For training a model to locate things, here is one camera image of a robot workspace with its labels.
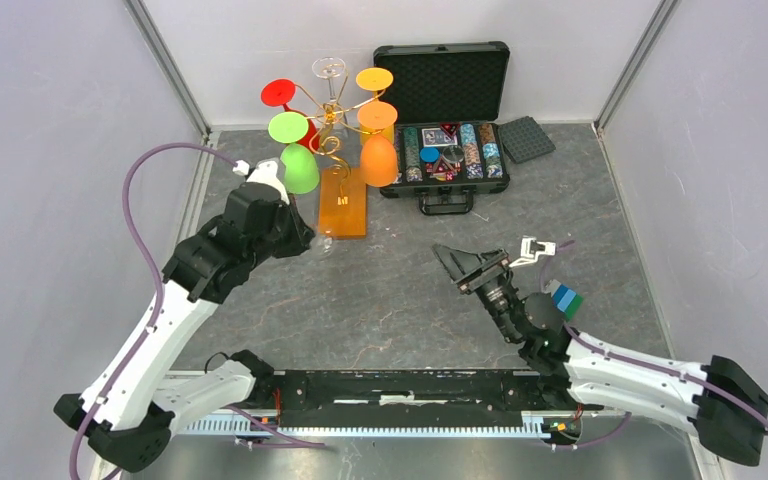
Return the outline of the green wine glass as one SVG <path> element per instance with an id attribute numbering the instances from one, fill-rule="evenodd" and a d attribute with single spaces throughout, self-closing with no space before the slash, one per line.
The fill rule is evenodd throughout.
<path id="1" fill-rule="evenodd" d="M 307 118 L 295 111 L 285 111 L 270 120 L 267 131 L 274 141 L 285 145 L 280 160 L 287 191 L 294 195 L 313 191 L 320 176 L 313 153 L 301 143 L 308 133 Z"/>

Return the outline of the orange wine glass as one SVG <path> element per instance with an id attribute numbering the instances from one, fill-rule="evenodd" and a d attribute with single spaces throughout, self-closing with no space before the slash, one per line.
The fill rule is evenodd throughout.
<path id="1" fill-rule="evenodd" d="M 357 118 L 362 131 L 362 177 L 372 187 L 386 187 L 398 176 L 398 157 L 393 144 L 397 111 L 389 103 L 374 100 L 359 109 Z"/>

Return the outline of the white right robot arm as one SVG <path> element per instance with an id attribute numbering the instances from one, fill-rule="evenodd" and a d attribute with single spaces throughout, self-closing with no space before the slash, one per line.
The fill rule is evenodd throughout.
<path id="1" fill-rule="evenodd" d="M 519 295 L 514 269 L 571 245 L 524 237 L 517 258 L 504 249 L 472 253 L 435 244 L 432 251 L 458 291 L 477 296 L 503 339 L 539 374 L 545 405 L 619 409 L 682 430 L 722 459 L 758 466 L 768 437 L 768 394 L 735 361 L 718 355 L 706 364 L 678 361 L 600 340 L 570 325 L 580 299 L 559 282 Z"/>

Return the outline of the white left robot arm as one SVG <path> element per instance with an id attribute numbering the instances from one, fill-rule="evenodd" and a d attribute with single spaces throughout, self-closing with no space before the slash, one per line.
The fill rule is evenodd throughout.
<path id="1" fill-rule="evenodd" d="M 176 246 L 160 292 L 114 360 L 83 393 L 62 395 L 55 414 L 104 460 L 136 473 L 204 416 L 243 401 L 266 405 L 272 370 L 251 352 L 165 393 L 159 386 L 233 289 L 264 261 L 304 253 L 313 237 L 280 181 L 249 178 L 229 194 L 222 214 Z"/>

